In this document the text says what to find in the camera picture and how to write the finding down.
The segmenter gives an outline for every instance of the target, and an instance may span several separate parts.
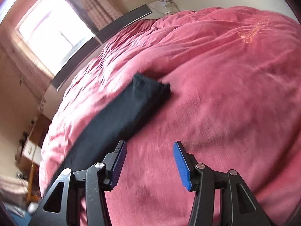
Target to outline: white object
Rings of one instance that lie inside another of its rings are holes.
[[[177,6],[172,0],[159,0],[150,3],[148,6],[153,13],[157,12],[160,14],[174,14],[179,12]]]
[[[41,152],[41,147],[36,146],[36,151],[33,155],[33,162],[37,165],[40,165],[41,161],[42,161],[42,152]]]
[[[27,139],[22,151],[22,155],[30,161],[33,161],[38,166],[42,161],[41,148],[33,143],[30,139]]]
[[[37,208],[38,208],[39,204],[38,203],[35,203],[35,202],[31,202],[29,204],[29,206],[27,207],[27,211],[29,214],[33,214]]]
[[[25,146],[22,151],[22,155],[25,156],[29,160],[33,160],[33,155],[36,151],[36,144],[27,139]]]

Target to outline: bed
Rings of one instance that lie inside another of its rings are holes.
[[[301,198],[300,59],[301,26],[250,7],[124,28],[66,90],[42,147],[41,192],[81,131],[139,72],[170,83],[171,98],[128,141],[118,186],[106,194],[112,225],[187,225],[194,195],[173,160],[176,140],[213,170],[238,170],[282,224]],[[82,225],[84,208],[82,200]]]

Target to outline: metal screw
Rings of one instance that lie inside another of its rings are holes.
[[[195,165],[198,169],[204,169],[205,168],[205,164],[203,163],[198,163]]]
[[[96,168],[103,168],[104,167],[104,163],[102,163],[102,162],[96,163],[95,167]]]
[[[71,169],[70,168],[66,168],[66,169],[64,169],[63,171],[62,171],[62,174],[64,174],[64,175],[68,175],[68,174],[70,174],[71,173]]]
[[[237,175],[237,171],[235,170],[230,170],[229,173],[232,175],[232,176],[236,176]]]

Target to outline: blue gripper pad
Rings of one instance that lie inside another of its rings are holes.
[[[109,153],[103,160],[106,164],[106,177],[109,180],[108,185],[113,189],[119,180],[121,170],[126,157],[126,142],[119,141],[115,151]]]
[[[190,191],[192,183],[190,181],[189,165],[186,162],[186,160],[189,162],[189,158],[187,157],[187,153],[180,141],[173,144],[173,156],[178,167],[182,184],[188,191]]]

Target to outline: drawer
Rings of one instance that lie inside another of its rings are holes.
[[[41,161],[42,161],[41,147],[37,146],[35,154],[33,155],[33,162],[39,166]]]
[[[23,148],[22,155],[29,160],[33,160],[33,155],[36,151],[36,144],[27,139],[26,144]]]

